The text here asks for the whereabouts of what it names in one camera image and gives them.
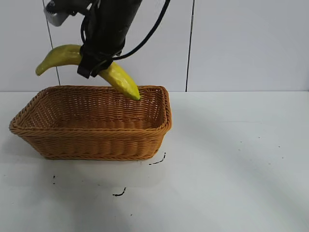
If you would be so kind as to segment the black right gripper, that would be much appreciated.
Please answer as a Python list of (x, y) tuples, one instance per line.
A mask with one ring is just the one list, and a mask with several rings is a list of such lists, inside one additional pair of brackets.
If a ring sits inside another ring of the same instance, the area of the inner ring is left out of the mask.
[(84, 78), (98, 75), (112, 64), (108, 58), (97, 64), (94, 56), (114, 56), (125, 45), (127, 32), (141, 5), (140, 0), (96, 0), (87, 16), (85, 42), (77, 73)]

